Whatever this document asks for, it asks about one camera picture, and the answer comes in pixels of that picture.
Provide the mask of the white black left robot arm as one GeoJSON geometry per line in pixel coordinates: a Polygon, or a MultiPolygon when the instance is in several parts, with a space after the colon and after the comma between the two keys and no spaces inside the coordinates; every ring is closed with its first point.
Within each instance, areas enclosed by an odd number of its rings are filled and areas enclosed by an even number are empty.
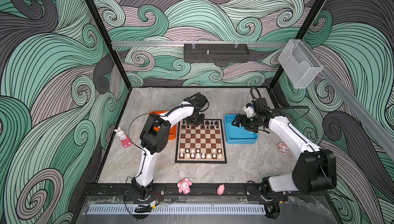
{"type": "Polygon", "coordinates": [[[140,133],[141,144],[138,148],[142,154],[139,169],[131,180],[134,193],[139,199],[150,196],[155,165],[159,153],[167,146],[171,128],[182,120],[192,125],[201,125],[205,118],[203,112],[208,107],[208,99],[199,92],[163,114],[148,114],[140,133]]]}

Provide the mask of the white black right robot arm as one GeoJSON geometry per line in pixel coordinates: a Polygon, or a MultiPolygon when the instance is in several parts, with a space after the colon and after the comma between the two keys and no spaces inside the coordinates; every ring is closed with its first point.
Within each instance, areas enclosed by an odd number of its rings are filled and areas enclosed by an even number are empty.
{"type": "Polygon", "coordinates": [[[270,109],[265,99],[258,98],[244,107],[244,114],[232,122],[252,133],[274,132],[290,149],[297,162],[290,174],[266,177],[262,180],[263,196],[276,193],[311,193],[334,189],[337,186],[337,167],[334,153],[322,149],[305,137],[283,115],[283,108],[270,109]]]}

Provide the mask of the blue plastic tray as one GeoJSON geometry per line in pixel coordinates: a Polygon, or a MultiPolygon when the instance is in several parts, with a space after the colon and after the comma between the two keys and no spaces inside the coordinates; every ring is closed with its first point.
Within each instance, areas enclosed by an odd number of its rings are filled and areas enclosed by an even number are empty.
{"type": "Polygon", "coordinates": [[[244,129],[244,127],[236,127],[232,122],[236,118],[236,114],[226,114],[224,116],[224,131],[226,142],[230,145],[248,145],[255,144],[258,139],[256,133],[252,133],[244,129]]]}

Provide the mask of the brown cream chessboard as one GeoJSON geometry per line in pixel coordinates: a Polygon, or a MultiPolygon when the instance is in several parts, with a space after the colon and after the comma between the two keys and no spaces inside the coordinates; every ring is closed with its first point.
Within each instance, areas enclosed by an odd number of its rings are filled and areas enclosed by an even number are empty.
{"type": "Polygon", "coordinates": [[[205,119],[203,125],[191,125],[182,120],[178,123],[176,138],[176,163],[226,164],[227,156],[222,121],[205,119]]]}

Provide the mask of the orange plastic tray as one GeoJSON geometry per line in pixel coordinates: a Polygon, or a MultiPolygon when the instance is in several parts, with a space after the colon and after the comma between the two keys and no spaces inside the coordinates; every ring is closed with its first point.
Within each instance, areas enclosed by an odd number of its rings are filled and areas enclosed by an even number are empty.
{"type": "MultiPolygon", "coordinates": [[[[162,115],[165,114],[166,111],[152,111],[150,112],[150,114],[156,114],[156,115],[162,115]]],[[[176,127],[177,125],[175,124],[173,127],[171,127],[170,132],[169,132],[169,141],[171,140],[175,140],[176,139],[176,127]]],[[[159,131],[159,127],[154,125],[153,129],[158,132],[159,131]]]]}

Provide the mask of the pink white round figurine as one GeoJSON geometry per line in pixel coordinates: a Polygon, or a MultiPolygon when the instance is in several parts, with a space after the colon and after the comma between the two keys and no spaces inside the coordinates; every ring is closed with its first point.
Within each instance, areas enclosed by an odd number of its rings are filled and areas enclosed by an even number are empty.
{"type": "Polygon", "coordinates": [[[279,143],[278,144],[278,151],[281,154],[286,154],[289,151],[289,147],[285,143],[279,143]]]}

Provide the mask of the pink pig plush toy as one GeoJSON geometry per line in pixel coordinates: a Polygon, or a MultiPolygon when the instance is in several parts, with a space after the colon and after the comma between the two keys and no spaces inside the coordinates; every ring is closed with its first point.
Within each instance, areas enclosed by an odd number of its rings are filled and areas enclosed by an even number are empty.
{"type": "Polygon", "coordinates": [[[179,193],[183,193],[185,195],[191,192],[190,187],[192,186],[192,182],[188,178],[184,178],[182,181],[178,182],[177,187],[179,193]]]}

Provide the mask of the small pink pig figurine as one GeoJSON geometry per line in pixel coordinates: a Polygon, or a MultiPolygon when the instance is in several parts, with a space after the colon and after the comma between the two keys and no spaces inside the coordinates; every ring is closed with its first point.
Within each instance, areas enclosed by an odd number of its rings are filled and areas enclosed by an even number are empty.
{"type": "Polygon", "coordinates": [[[222,195],[224,193],[224,191],[225,191],[225,186],[224,186],[224,184],[221,184],[218,186],[216,193],[218,195],[222,195]]]}

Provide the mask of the white rabbit pink base figurine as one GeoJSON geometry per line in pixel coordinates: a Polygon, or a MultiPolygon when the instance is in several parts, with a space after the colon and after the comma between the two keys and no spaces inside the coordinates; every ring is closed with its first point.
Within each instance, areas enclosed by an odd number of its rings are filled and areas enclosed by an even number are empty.
{"type": "Polygon", "coordinates": [[[114,129],[114,132],[116,133],[116,136],[120,139],[120,142],[122,143],[122,146],[124,148],[128,148],[132,145],[132,141],[129,136],[127,136],[120,127],[114,129]]]}

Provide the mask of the black perforated wall shelf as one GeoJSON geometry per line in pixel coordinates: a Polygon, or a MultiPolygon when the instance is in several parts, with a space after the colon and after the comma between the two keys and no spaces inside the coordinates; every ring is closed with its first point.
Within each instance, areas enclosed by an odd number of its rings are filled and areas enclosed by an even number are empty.
{"type": "Polygon", "coordinates": [[[229,63],[246,63],[250,51],[246,44],[233,45],[184,45],[184,61],[187,63],[214,63],[219,65],[229,63]]]}

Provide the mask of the clear acrylic wall box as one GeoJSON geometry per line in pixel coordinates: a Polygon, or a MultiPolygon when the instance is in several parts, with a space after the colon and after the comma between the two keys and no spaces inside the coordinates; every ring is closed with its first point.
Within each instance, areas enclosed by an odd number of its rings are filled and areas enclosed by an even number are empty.
{"type": "Polygon", "coordinates": [[[295,89],[306,89],[323,70],[312,47],[300,39],[290,40],[278,60],[295,89]]]}

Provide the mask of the black front mounting rail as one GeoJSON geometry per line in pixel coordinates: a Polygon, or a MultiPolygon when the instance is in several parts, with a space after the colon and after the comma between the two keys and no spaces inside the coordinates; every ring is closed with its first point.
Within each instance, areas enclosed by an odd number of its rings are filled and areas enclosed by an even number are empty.
{"type": "MultiPolygon", "coordinates": [[[[229,183],[225,184],[225,190],[222,195],[217,194],[219,184],[193,183],[189,194],[180,193],[176,183],[154,183],[147,189],[161,199],[175,199],[180,197],[240,197],[248,201],[280,201],[287,200],[287,197],[294,195],[305,195],[305,192],[284,192],[263,194],[261,183],[229,183]]],[[[117,195],[126,196],[128,201],[137,199],[136,190],[130,183],[122,184],[87,184],[83,190],[85,195],[117,195]]]]}

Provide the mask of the aluminium back wall rail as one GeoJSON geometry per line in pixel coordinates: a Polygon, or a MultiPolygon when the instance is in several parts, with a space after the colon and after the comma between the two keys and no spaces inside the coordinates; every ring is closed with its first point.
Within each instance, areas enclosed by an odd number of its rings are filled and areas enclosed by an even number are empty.
{"type": "Polygon", "coordinates": [[[246,44],[251,48],[284,48],[287,42],[269,42],[269,41],[112,41],[113,47],[183,47],[185,44],[195,45],[233,45],[246,44]]]}

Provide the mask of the aluminium wall rail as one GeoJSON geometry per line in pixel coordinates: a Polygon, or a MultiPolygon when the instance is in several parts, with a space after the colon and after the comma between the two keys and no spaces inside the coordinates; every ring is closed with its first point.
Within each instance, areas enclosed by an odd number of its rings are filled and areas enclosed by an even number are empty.
{"type": "Polygon", "coordinates": [[[388,43],[364,40],[306,46],[323,70],[297,100],[312,114],[346,105],[385,153],[394,155],[394,56],[388,43]]]}
{"type": "Polygon", "coordinates": [[[112,41],[113,47],[183,47],[185,44],[195,45],[233,45],[246,44],[251,48],[284,48],[287,42],[269,42],[269,41],[112,41]]]}

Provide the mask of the aluminium right wall rail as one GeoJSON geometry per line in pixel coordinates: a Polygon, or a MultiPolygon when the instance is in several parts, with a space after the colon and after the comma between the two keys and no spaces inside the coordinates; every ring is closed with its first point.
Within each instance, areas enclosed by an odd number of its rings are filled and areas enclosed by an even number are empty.
{"type": "Polygon", "coordinates": [[[297,100],[312,114],[346,105],[385,153],[394,155],[394,56],[388,43],[364,40],[306,46],[323,70],[297,100]]]}

